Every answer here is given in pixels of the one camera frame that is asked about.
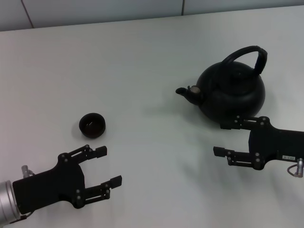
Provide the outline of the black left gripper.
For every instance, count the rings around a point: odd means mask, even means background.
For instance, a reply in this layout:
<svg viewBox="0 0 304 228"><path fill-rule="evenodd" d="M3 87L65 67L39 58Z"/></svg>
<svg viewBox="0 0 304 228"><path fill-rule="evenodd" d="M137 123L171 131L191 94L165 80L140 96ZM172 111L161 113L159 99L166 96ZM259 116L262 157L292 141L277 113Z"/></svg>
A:
<svg viewBox="0 0 304 228"><path fill-rule="evenodd" d="M88 144L58 156L56 166L48 171L14 181L12 186L21 214L27 214L51 204L67 201L74 208L110 199L112 189L122 185L122 176L100 185L85 188L80 163L107 155L107 147L93 150Z"/></svg>

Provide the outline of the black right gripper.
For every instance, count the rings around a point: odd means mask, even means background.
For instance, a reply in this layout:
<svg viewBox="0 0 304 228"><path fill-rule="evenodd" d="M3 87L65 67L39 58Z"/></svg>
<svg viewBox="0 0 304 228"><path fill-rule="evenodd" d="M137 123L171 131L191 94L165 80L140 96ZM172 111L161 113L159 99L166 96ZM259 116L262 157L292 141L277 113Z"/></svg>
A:
<svg viewBox="0 0 304 228"><path fill-rule="evenodd" d="M277 129L268 117L237 116L220 124L225 130L250 130L249 153L213 147L215 156L226 157L229 166L250 167L262 170L272 160L297 162L304 158L304 133Z"/></svg>

